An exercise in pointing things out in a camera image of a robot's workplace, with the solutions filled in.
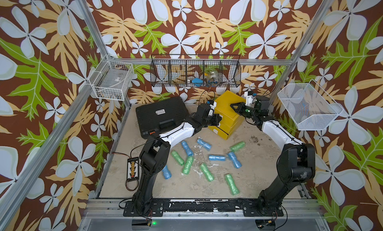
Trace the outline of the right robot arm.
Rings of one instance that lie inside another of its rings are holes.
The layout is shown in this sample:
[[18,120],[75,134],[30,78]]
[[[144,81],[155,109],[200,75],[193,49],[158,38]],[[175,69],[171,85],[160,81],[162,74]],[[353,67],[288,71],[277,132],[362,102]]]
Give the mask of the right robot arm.
[[256,211],[260,216],[278,215],[283,199],[295,187],[315,176],[315,147],[297,140],[269,114],[266,96],[248,95],[246,102],[232,103],[233,111],[251,119],[252,125],[268,135],[280,148],[276,161],[277,176],[257,198]]

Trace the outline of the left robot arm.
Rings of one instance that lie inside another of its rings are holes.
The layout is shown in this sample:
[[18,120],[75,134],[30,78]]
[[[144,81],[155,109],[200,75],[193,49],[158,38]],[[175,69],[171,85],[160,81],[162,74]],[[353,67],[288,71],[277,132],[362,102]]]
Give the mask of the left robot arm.
[[167,164],[171,148],[194,136],[203,128],[218,125],[222,120],[219,114],[214,113],[216,106],[217,103],[213,100],[202,103],[196,112],[190,114],[176,128],[149,136],[139,155],[142,174],[138,190],[132,198],[134,211],[138,215],[146,217],[150,214],[155,180],[157,174]]

